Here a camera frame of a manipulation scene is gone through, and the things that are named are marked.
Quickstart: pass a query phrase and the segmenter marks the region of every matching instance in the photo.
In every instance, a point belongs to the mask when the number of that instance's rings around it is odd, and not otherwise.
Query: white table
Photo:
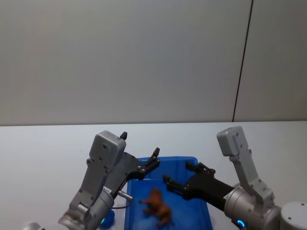
[[[0,228],[20,230],[26,221],[56,223],[81,185],[95,134],[128,132],[126,151],[136,157],[195,156],[216,169],[215,177],[238,183],[223,157],[216,134],[241,125],[260,177],[274,190],[278,205],[307,201],[307,122],[244,122],[0,127]],[[116,205],[124,204],[116,200]],[[215,230],[236,229],[209,205]],[[122,230],[124,210],[113,229]]]

